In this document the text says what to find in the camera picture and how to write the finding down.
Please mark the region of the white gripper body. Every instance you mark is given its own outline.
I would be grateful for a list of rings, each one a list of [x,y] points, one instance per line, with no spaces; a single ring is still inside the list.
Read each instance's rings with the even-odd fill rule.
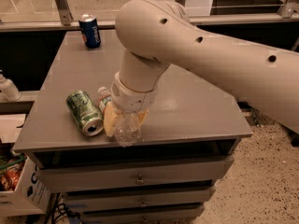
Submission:
[[[119,73],[116,73],[111,85],[111,97],[114,105],[125,113],[141,112],[153,105],[158,90],[139,92],[126,88]]]

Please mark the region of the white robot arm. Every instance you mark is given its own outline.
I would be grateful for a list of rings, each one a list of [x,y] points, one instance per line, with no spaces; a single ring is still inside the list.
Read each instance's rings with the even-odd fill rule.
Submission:
[[[111,95],[121,111],[149,108],[174,64],[299,132],[299,53],[199,29],[168,1],[125,3],[115,31],[125,52]]]

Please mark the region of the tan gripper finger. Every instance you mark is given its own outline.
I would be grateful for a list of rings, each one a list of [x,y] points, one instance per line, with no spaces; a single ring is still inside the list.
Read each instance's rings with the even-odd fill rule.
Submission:
[[[112,137],[118,120],[119,113],[113,104],[107,104],[104,113],[104,129],[108,137]]]
[[[138,117],[138,125],[141,126],[145,119],[147,118],[149,114],[149,111],[148,110],[145,110],[145,111],[140,111],[137,113],[137,117]]]

